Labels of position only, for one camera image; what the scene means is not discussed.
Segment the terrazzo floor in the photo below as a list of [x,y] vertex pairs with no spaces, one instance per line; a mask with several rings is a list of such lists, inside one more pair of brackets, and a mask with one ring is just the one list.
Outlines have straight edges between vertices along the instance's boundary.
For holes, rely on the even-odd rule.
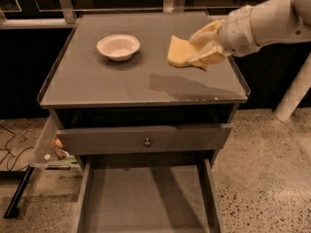
[[[35,145],[45,118],[0,120],[16,136],[7,148],[18,155]],[[311,232],[311,109],[297,109],[287,122],[271,110],[238,111],[233,130],[212,173],[226,233]],[[0,128],[0,149],[13,134]],[[32,150],[17,160],[25,166]],[[0,151],[0,160],[5,151]],[[7,169],[7,160],[0,170]],[[8,163],[10,169],[15,160]],[[70,232],[83,173],[35,169],[18,204],[4,219],[17,181],[0,181],[0,232]]]

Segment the open drawer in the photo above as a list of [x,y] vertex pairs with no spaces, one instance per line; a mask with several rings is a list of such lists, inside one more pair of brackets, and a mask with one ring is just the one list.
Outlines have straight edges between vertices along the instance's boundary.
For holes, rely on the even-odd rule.
[[222,232],[217,203],[200,153],[89,156],[72,233]]
[[56,135],[73,155],[219,150],[224,147],[231,127],[224,123],[71,128],[57,130]]

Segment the white pole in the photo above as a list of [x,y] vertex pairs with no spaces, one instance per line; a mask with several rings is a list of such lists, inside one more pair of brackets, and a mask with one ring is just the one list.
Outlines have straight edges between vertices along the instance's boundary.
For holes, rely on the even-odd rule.
[[295,108],[303,99],[305,94],[311,87],[311,53],[294,78],[290,88],[285,93],[278,107],[274,111],[274,115],[282,121],[290,118]]

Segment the drawer knob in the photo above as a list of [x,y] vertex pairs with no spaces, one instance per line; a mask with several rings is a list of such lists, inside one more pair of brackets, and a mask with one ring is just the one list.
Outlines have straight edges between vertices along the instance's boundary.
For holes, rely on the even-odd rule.
[[144,146],[145,146],[146,148],[149,148],[149,147],[152,146],[152,142],[150,141],[149,138],[146,138],[146,139],[145,139]]

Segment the bowl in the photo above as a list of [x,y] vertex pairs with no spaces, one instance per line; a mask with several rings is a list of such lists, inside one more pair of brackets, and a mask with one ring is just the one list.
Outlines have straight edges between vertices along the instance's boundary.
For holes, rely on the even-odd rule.
[[99,52],[114,61],[129,59],[139,48],[139,41],[131,35],[110,35],[97,43]]

